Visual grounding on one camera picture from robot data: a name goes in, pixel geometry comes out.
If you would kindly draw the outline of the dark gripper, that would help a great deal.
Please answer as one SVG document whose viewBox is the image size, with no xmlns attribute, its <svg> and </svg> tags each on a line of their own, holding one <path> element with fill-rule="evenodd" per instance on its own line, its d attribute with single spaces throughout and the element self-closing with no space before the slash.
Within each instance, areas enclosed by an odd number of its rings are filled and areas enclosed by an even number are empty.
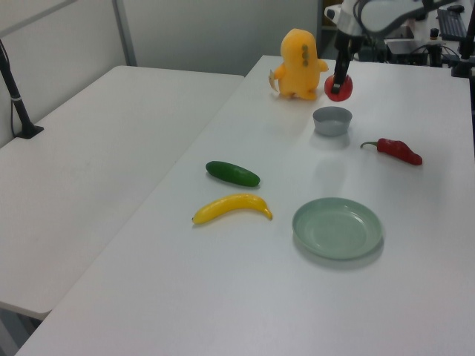
<svg viewBox="0 0 475 356">
<path fill-rule="evenodd" d="M 349 35 L 338 30 L 335 38 L 337 59 L 333 76 L 332 93 L 339 93 L 354 54 L 360 51 L 363 44 L 363 36 Z"/>
</svg>

